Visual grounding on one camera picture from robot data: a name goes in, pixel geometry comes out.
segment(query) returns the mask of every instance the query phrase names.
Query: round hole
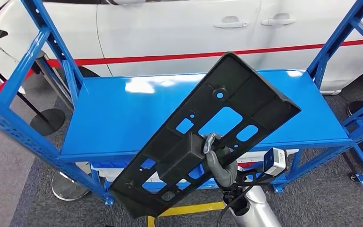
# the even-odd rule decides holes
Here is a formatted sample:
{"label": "round hole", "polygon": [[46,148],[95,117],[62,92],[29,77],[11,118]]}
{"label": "round hole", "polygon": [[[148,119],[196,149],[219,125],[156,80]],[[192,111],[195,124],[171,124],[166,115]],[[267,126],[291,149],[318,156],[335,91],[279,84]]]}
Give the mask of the round hole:
{"label": "round hole", "polygon": [[217,98],[223,98],[223,93],[222,93],[222,92],[217,93],[217,94],[216,94],[216,97],[217,97]]}

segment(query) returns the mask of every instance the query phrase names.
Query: red stripe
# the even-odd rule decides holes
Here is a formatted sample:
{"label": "red stripe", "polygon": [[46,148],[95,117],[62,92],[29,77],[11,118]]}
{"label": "red stripe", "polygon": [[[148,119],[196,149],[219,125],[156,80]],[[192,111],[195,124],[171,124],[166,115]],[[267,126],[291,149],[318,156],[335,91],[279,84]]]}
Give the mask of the red stripe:
{"label": "red stripe", "polygon": [[[29,78],[31,75],[33,75],[33,74],[34,74],[34,71],[33,71],[33,70],[28,71],[28,73],[27,73],[27,75],[26,75],[26,78],[24,78],[23,82],[24,82],[26,79],[28,79],[28,78]],[[3,89],[3,86],[5,86],[5,84],[6,84],[6,81],[0,84],[0,91]]]}
{"label": "red stripe", "polygon": [[[234,51],[236,54],[252,54],[252,53],[269,53],[269,52],[283,52],[283,51],[298,51],[322,48],[324,44],[311,44],[301,46],[286,46],[274,47],[254,50]],[[342,46],[363,45],[363,40],[346,41]],[[78,66],[81,65],[101,65],[101,64],[116,64],[116,63],[129,63],[141,61],[163,61],[163,60],[176,60],[176,59],[190,59],[190,58],[207,58],[222,56],[224,52],[211,52],[211,53],[188,53],[188,54],[173,54],[173,55],[156,55],[156,56],[139,56],[139,57],[122,57],[122,58],[91,58],[91,59],[75,59]],[[60,64],[56,59],[48,60],[51,67],[59,68]]]}
{"label": "red stripe", "polygon": [[238,165],[244,169],[247,169],[255,163],[256,162],[242,162],[242,163],[239,163]]}

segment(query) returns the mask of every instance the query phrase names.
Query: black stand base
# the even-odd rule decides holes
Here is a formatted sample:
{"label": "black stand base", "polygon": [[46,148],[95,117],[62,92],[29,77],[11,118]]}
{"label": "black stand base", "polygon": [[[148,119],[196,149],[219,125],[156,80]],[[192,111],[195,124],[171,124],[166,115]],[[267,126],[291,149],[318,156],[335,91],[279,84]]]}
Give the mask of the black stand base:
{"label": "black stand base", "polygon": [[346,110],[347,115],[348,116],[353,115],[355,112],[357,112],[357,110],[361,109],[362,107],[363,107],[363,101],[350,102]]}
{"label": "black stand base", "polygon": [[59,130],[66,119],[65,113],[59,109],[44,110],[41,114],[45,119],[37,115],[31,120],[30,126],[42,136],[50,135]]}

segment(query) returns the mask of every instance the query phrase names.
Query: blue metal shelf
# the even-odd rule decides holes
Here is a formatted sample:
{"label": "blue metal shelf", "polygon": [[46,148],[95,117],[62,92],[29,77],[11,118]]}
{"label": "blue metal shelf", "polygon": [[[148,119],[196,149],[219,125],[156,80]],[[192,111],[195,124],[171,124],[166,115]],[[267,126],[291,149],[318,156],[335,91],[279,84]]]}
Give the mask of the blue metal shelf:
{"label": "blue metal shelf", "polygon": [[[109,182],[101,185],[97,172],[93,171],[93,177],[90,177],[73,162],[131,160],[203,75],[83,79],[42,1],[22,2],[40,31],[0,94],[0,131],[104,198],[106,204],[113,204],[114,198],[107,191]],[[328,60],[350,32],[357,29],[363,35],[362,18],[363,0],[357,0],[307,71],[260,72],[302,108],[301,113],[253,149],[300,148],[289,175],[282,175],[273,182],[276,192],[363,141],[363,125],[351,133],[346,133],[344,128],[363,117],[363,108],[340,125],[317,89]],[[60,152],[9,108],[45,42],[65,71],[75,106],[68,136]],[[302,148],[309,147],[328,148],[298,166]],[[214,184],[208,183],[204,187],[211,188]]]}
{"label": "blue metal shelf", "polygon": [[[270,147],[343,146],[352,142],[306,71],[259,73],[302,111],[253,151],[266,151]],[[203,76],[85,79],[60,158],[87,161],[92,155],[95,161],[106,161],[114,156],[137,154]],[[224,119],[233,117],[225,114],[218,121],[211,121],[206,127],[208,131],[203,133],[229,131]]]}

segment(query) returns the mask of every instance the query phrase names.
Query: black plastic panel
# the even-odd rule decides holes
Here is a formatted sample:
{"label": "black plastic panel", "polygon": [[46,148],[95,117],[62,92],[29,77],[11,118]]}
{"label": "black plastic panel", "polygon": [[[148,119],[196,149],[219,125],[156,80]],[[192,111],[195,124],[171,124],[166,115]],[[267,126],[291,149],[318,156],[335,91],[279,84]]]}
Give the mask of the black plastic panel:
{"label": "black plastic panel", "polygon": [[[242,121],[214,144],[217,148],[238,145],[234,152],[224,157],[223,166],[236,160],[300,112],[289,98],[235,54],[225,54],[111,185],[111,193],[132,217],[157,217],[212,177],[210,172],[206,172],[193,179],[189,172],[205,161],[200,152],[204,139],[198,131],[225,106],[240,114]],[[190,119],[193,126],[182,134],[176,127],[185,118]],[[236,135],[248,125],[256,126],[258,132],[247,141],[238,140]],[[147,158],[156,161],[151,169],[140,167]],[[155,172],[167,185],[157,194],[152,194],[141,185]],[[183,178],[190,185],[181,190],[176,184]],[[169,199],[169,194],[174,195],[173,198]]]}

